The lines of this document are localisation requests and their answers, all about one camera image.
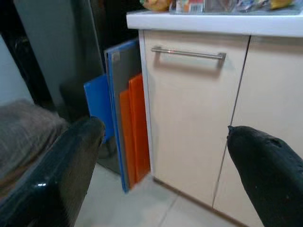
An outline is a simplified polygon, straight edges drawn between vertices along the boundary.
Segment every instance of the cabinet handle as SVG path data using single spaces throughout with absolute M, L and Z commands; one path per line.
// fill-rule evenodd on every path
M 177 54 L 177 55 L 184 55 L 184 56 L 190 56 L 190 57 L 199 57 L 199 58 L 207 58 L 207 59 L 215 59 L 218 61 L 218 68 L 221 68 L 224 64 L 226 53 L 218 53 L 218 54 L 207 54 L 207 53 L 196 53 L 196 52 L 187 52 L 187 51 L 178 51 L 173 49 L 164 49 L 160 46 L 154 46 L 151 49 L 152 52 L 156 53 L 171 53 L 171 54 Z

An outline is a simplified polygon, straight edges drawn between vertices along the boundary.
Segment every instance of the gray fabric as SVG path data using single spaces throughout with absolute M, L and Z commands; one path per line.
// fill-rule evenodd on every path
M 0 198 L 67 126 L 58 115 L 25 100 L 0 107 Z
M 104 133 L 94 117 L 71 125 L 0 201 L 0 226 L 73 227 Z

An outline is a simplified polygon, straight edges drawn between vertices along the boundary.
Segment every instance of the cream cabinet door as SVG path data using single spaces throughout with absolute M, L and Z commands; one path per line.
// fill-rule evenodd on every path
M 154 176 L 212 205 L 248 36 L 145 31 Z M 218 60 L 155 53 L 226 53 Z
M 233 125 L 286 141 L 303 157 L 303 39 L 252 37 Z M 250 227 L 263 226 L 228 151 L 214 208 Z

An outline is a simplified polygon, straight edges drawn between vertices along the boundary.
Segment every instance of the tile floor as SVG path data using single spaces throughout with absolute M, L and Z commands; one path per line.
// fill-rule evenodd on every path
M 120 177 L 96 165 L 75 227 L 235 227 L 147 176 L 128 194 Z

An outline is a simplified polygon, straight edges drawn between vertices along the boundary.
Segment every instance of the wall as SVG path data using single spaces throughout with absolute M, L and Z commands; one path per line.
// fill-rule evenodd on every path
M 33 101 L 19 69 L 0 35 L 0 105 L 20 98 Z
M 73 84 L 75 98 L 81 90 L 85 99 L 83 82 L 103 74 L 90 1 L 15 0 L 14 4 L 53 103 L 66 117 L 60 87 Z

